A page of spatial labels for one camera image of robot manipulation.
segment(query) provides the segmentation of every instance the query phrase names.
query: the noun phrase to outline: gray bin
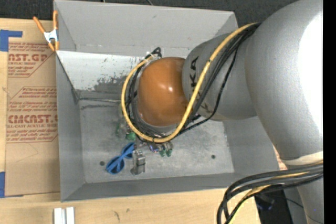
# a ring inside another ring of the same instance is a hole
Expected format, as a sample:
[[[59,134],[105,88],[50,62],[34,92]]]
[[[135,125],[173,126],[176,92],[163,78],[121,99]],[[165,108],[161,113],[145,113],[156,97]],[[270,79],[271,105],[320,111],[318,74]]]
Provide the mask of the gray bin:
[[[56,57],[61,200],[223,188],[278,169],[258,117],[208,121],[173,140],[171,157],[146,152],[146,171],[117,175],[106,164],[129,142],[118,137],[121,86],[132,67],[161,47],[184,57],[237,28],[234,13],[55,0],[60,50]]]

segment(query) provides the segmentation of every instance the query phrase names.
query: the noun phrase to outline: wooden surface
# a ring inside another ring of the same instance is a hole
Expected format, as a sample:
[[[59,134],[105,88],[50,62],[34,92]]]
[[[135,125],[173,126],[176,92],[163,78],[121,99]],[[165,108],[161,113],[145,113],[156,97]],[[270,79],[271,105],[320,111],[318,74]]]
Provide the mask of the wooden surface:
[[[0,19],[0,29],[25,29],[24,40],[32,38],[29,29],[34,24],[29,20]],[[47,30],[51,22],[43,22]],[[7,54],[0,56],[0,161],[5,150],[5,112],[3,106],[6,86],[4,74]],[[60,202],[59,193],[35,194],[21,197],[6,197],[0,199],[0,224],[52,224],[53,210],[57,207],[75,207],[76,224],[92,223],[215,223],[218,205],[223,199],[224,190],[204,190],[188,193],[173,193],[165,195],[136,196],[86,200],[75,202]],[[240,196],[230,202],[234,206]],[[234,224],[259,224],[259,215],[253,199],[248,200],[237,214]]]

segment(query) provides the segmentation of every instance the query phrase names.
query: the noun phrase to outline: white bracket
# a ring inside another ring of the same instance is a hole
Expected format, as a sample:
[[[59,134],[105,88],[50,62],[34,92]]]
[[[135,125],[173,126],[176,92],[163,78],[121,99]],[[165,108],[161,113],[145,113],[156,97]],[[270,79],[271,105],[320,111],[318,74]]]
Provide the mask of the white bracket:
[[[75,224],[75,208],[55,208],[54,224]]]

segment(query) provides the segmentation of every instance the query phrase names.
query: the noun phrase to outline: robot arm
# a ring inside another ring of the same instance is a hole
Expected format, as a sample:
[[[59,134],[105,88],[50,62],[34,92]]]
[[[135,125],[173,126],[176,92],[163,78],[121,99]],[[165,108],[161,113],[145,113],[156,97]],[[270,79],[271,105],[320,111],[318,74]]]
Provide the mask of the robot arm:
[[[198,114],[216,121],[258,116],[288,168],[323,160],[322,19],[323,0],[301,0],[274,13],[257,29],[246,27],[245,33],[235,37],[241,39],[239,48],[220,67],[215,61],[209,67],[204,81],[212,84],[199,102]],[[133,106],[132,111],[144,132],[160,133],[148,141],[170,140],[168,131],[185,118],[183,108],[195,97],[204,67],[227,36],[200,44],[184,62],[162,58],[144,69],[139,79],[139,107]],[[230,49],[223,48],[222,55]],[[205,87],[197,91],[196,100]],[[154,93],[166,100],[160,107],[151,103]],[[324,223],[323,178],[298,190],[308,224]]]

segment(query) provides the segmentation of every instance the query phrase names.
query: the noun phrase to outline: gray robot arm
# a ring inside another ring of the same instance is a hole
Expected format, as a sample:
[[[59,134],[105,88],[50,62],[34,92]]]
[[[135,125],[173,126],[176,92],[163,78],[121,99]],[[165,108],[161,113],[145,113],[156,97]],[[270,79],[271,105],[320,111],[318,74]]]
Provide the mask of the gray robot arm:
[[[257,115],[288,168],[323,159],[322,21],[323,0],[295,2],[265,20],[240,45],[212,118],[225,121]],[[182,73],[187,97],[193,73],[199,76],[224,38],[201,44],[188,55]],[[232,58],[212,84],[199,110],[202,116],[214,108]],[[308,224],[324,223],[323,179],[298,190]]]

